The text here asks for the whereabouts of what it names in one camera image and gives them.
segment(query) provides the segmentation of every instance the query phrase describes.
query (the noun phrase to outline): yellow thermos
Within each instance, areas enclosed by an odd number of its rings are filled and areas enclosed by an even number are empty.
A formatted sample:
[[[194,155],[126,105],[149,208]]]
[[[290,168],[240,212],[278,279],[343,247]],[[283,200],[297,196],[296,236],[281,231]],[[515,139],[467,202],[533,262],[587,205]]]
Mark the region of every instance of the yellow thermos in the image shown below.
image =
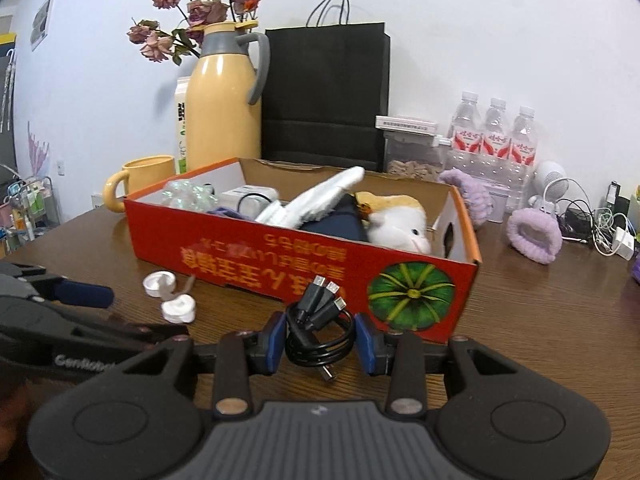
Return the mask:
[[[202,53],[185,99],[187,170],[234,156],[260,157],[260,95],[269,71],[269,39],[246,33],[256,22],[221,22],[204,29]],[[258,69],[248,44],[258,42]]]

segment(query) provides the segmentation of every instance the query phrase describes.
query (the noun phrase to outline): wooden table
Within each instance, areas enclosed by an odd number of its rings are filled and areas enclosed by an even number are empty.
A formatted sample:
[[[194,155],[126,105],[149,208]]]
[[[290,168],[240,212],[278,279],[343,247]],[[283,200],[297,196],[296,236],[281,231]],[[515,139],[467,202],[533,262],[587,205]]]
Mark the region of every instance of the wooden table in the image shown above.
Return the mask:
[[[640,285],[628,263],[566,243],[551,266],[533,263],[504,242],[501,226],[478,233],[484,265],[458,332],[596,402],[606,412],[612,443],[597,478],[640,478]],[[133,322],[161,322],[158,300],[145,295],[142,279],[156,266],[133,255],[127,220],[104,208],[93,210],[12,254],[14,262],[40,264],[72,279],[101,283],[116,294],[113,310]],[[178,286],[184,283],[178,277]],[[190,332],[214,342],[237,329],[258,329],[273,310],[268,300],[231,288],[196,282],[198,303]],[[313,370],[283,359],[271,378],[252,378],[254,397],[264,399],[383,400],[388,378],[368,378],[355,352],[323,383]],[[201,377],[196,403],[207,406],[210,376]],[[429,378],[430,406],[441,406],[444,389]],[[0,466],[2,480],[41,478],[24,446]]]

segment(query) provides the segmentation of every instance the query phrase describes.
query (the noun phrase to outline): wall outlet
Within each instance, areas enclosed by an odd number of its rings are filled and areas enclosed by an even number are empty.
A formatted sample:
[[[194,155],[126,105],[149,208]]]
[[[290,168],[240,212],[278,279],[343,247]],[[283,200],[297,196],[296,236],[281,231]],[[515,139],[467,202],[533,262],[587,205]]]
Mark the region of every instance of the wall outlet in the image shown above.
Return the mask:
[[[102,195],[100,193],[95,193],[91,195],[91,207],[93,209],[98,209],[104,201],[102,200]]]

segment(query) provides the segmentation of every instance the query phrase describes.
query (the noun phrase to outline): black paper bag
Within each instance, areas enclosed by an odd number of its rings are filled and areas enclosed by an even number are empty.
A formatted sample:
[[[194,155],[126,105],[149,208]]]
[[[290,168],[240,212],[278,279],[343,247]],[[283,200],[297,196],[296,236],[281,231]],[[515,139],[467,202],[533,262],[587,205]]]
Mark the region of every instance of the black paper bag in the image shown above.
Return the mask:
[[[384,23],[267,30],[262,157],[382,169],[390,40]]]

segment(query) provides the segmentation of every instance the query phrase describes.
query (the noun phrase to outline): bag handle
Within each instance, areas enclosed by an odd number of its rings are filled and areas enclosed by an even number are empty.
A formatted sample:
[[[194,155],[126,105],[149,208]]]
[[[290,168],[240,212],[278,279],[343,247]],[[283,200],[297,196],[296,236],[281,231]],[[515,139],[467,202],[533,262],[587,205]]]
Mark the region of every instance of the bag handle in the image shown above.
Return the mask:
[[[260,64],[255,75],[254,86],[249,90],[246,101],[251,105],[255,105],[262,95],[264,85],[267,83],[267,74],[269,73],[269,63],[271,60],[271,47],[269,38],[261,32],[250,32],[249,34],[241,34],[236,38],[238,45],[245,43],[258,42],[258,54],[260,55]]]
[[[320,26],[320,21],[322,20],[322,15],[324,14],[324,12],[327,10],[327,8],[329,7],[329,5],[331,4],[333,0],[322,0],[314,10],[311,11],[311,14],[309,15],[309,17],[306,19],[306,23],[305,23],[305,27],[309,26],[309,22],[311,21],[311,18],[313,17],[313,15],[316,13],[316,11],[322,6],[322,4],[324,4],[324,7],[322,7],[322,10],[320,11],[320,14],[318,16],[318,20],[316,21],[316,27]],[[346,19],[344,24],[345,25],[349,25],[349,18],[351,15],[351,2],[349,0],[342,0],[342,5],[340,6],[340,18],[338,18],[338,24],[342,25],[342,15],[344,13],[345,10],[345,2],[346,2],[346,10],[347,10],[347,15],[346,15]]]

